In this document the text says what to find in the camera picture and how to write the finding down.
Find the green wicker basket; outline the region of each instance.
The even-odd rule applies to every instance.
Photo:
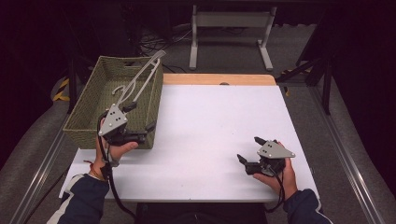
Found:
[[[112,92],[121,85],[127,86],[150,58],[114,58],[101,56],[94,67],[78,102],[64,125],[64,132],[79,148],[95,148],[97,121],[99,116],[115,104],[121,91]],[[132,95],[122,104],[130,105],[137,95],[153,65],[151,64],[137,79]],[[158,109],[163,88],[163,68],[160,64],[146,88],[137,99],[137,108],[126,114],[127,128],[144,131],[145,127],[158,118]],[[141,149],[151,149],[154,145],[155,130],[148,134]]]

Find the jacket sleeve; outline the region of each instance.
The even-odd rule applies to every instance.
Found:
[[[107,182],[90,175],[76,175],[64,190],[61,207],[47,223],[99,223],[103,215]]]
[[[285,201],[283,210],[288,213],[289,224],[332,223],[320,212],[320,201],[312,189],[295,192]]]

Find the gray floor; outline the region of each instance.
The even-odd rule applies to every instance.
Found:
[[[274,27],[268,43],[268,51],[275,68],[272,73],[265,71],[256,46],[257,37],[261,33],[257,29],[246,30],[241,35],[230,35],[221,30],[201,32],[195,71],[188,69],[191,44],[188,39],[166,49],[167,55],[163,63],[181,67],[191,73],[272,74],[278,77],[281,71],[295,67],[295,62],[314,28],[314,26]],[[183,72],[176,67],[171,68],[176,72]],[[314,172],[313,176],[325,214],[333,223],[373,223],[367,219],[359,197],[351,186],[351,180],[336,153],[332,135],[320,115],[320,108],[315,104],[312,89],[300,84],[289,84],[289,86],[290,96],[285,95],[285,102],[305,156]],[[320,91],[320,85],[315,87],[314,91],[316,90]],[[0,223],[8,223],[12,219],[24,192],[28,190],[36,170],[62,127],[67,108],[67,102],[55,102],[53,107],[32,125],[1,170]],[[340,138],[353,161],[356,162],[361,178],[367,185],[384,223],[396,223],[394,196],[365,153],[335,83],[332,84],[331,113],[331,119],[336,125]],[[77,147],[67,137],[59,147],[61,148],[59,155],[48,176],[45,176],[47,179],[34,204],[43,197],[44,192],[73,160],[77,151]],[[50,192],[32,215],[29,223],[45,223],[59,207],[58,195],[63,181],[62,179]],[[132,209],[135,207],[134,203],[126,205]],[[286,214],[281,209],[268,214],[267,218],[269,223],[287,223]],[[108,201],[101,223],[133,222],[114,202]]]

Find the white table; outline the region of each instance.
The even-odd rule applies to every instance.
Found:
[[[257,161],[253,137],[277,139],[296,158],[299,189],[318,191],[278,86],[164,85],[153,149],[133,150],[113,169],[130,202],[271,202],[272,190],[245,173],[236,154]],[[93,149],[79,149],[62,187],[87,173]],[[111,191],[107,198],[113,198]]]

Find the human hand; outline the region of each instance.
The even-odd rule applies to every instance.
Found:
[[[96,137],[95,139],[96,139],[95,140],[96,141],[96,158],[95,158],[95,161],[93,162],[93,165],[92,165],[93,171],[92,170],[90,171],[90,175],[94,175],[94,176],[98,177],[99,179],[103,179],[102,171],[100,168],[105,166],[105,161],[103,160],[102,150],[99,145],[99,138]],[[110,146],[108,144],[108,142],[103,137],[100,137],[100,139],[102,141],[102,146],[104,148],[108,148],[110,156],[113,158],[113,160],[117,160],[117,161],[119,161],[121,159],[122,155],[124,155],[125,153],[138,147],[138,144],[136,142],[129,142],[129,143],[126,143],[119,147]]]
[[[283,189],[285,190],[285,201],[297,191],[296,176],[291,166],[291,159],[285,158],[285,169],[283,173],[279,174],[279,178],[282,179],[283,175]],[[254,174],[254,178],[260,180],[262,183],[271,187],[271,189],[279,194],[280,185],[275,176],[268,176],[263,174]]]

